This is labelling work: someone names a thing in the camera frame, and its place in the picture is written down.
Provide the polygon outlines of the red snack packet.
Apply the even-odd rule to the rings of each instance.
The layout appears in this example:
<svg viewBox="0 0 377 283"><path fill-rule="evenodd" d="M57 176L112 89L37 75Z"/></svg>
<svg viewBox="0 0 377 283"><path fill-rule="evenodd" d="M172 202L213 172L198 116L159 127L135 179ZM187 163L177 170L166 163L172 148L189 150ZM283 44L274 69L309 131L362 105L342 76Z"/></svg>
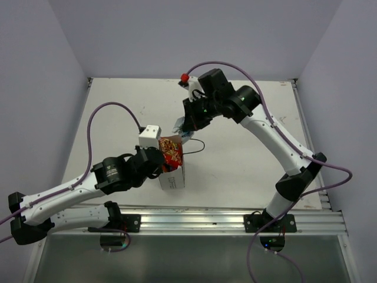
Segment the red snack packet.
<svg viewBox="0 0 377 283"><path fill-rule="evenodd" d="M167 137L159 140L160 150L164 156L163 172L172 172L183 165L182 143L176 143Z"/></svg>

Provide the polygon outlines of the white paper coffee bag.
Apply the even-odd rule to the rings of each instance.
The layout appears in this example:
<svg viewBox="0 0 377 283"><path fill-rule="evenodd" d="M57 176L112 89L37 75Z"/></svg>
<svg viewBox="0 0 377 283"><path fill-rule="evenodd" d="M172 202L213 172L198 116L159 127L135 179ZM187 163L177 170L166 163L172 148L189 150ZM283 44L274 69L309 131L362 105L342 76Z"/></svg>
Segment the white paper coffee bag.
<svg viewBox="0 0 377 283"><path fill-rule="evenodd" d="M171 139L172 141L174 141L176 143L181 142L181 137L178 136L178 135L169 136L167 138ZM185 154L188 155L188 154L199 153L199 152L203 151L205 149L205 146L206 146L205 143L202 140L192 139L192 138L190 140L194 140L195 142L200 142L203 145L203 147L199 150L195 150L195 151L192 151L192 152L187 152L187 153L183 152L183 165L182 165L182 167L179 167L177 170L172 171L172 172L167 172L167 173L162 172L162 174L159 175L158 179L159 179L161 188L163 190L185 188L184 155Z"/></svg>

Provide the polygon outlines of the silver mints sachet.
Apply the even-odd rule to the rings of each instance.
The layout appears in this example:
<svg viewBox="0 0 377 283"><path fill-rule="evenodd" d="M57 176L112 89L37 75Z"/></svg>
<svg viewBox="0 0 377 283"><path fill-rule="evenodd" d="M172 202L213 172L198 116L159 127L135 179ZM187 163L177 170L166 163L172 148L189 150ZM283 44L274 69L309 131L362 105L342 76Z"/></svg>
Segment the silver mints sachet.
<svg viewBox="0 0 377 283"><path fill-rule="evenodd" d="M176 120L172 132L181 137L181 143L184 144L188 142L193 136L193 131L184 131L183 130L184 117L180 117Z"/></svg>

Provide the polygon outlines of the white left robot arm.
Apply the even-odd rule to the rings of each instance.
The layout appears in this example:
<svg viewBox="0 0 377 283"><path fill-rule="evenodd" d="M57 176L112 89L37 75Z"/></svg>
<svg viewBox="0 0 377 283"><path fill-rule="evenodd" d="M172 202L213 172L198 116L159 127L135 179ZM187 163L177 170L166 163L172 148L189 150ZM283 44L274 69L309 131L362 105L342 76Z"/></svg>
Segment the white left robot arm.
<svg viewBox="0 0 377 283"><path fill-rule="evenodd" d="M108 157L75 180L53 189L8 196L12 212L11 235L18 245L28 245L61 230L88 227L94 231L124 232L125 221L115 202L88 209L76 205L115 192L126 192L155 179L162 172L164 155L159 149L137 149L136 154Z"/></svg>

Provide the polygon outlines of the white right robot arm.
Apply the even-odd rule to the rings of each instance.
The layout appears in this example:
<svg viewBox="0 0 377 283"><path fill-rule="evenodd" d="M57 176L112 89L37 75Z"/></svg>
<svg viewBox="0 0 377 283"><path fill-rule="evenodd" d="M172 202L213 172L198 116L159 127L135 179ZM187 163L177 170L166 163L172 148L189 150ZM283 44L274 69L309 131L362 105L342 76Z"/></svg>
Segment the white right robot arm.
<svg viewBox="0 0 377 283"><path fill-rule="evenodd" d="M254 134L280 163L285 174L276 183L272 200L254 221L258 228L278 230L285 210L313 182L327 161L326 156L302 146L275 118L267 116L262 99L253 88L244 85L235 89L219 68L199 78L182 74L179 85L188 91L188 98L183 100L181 131L201 130L215 117L223 116Z"/></svg>

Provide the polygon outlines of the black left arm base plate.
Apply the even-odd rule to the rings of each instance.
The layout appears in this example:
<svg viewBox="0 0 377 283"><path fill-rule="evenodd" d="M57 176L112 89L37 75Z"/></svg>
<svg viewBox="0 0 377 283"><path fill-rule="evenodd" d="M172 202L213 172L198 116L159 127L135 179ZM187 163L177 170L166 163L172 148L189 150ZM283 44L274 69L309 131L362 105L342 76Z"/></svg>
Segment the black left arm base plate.
<svg viewBox="0 0 377 283"><path fill-rule="evenodd" d="M140 214L122 214L120 220L111 220L102 228L89 227L88 232L127 232L139 233L141 226Z"/></svg>

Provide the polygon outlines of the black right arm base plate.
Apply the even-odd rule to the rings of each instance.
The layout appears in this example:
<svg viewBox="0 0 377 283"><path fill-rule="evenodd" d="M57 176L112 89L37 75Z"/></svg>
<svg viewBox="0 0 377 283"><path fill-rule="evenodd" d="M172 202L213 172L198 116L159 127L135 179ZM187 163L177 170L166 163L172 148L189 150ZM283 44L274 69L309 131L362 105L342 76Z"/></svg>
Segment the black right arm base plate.
<svg viewBox="0 0 377 283"><path fill-rule="evenodd" d="M256 233L262 227L267 225L273 218L271 218L265 211L254 211L251 214L243 215L244 230L246 233ZM261 233L295 233L297 232L296 220L294 215L285 214L278 220L275 220L270 225L266 226Z"/></svg>

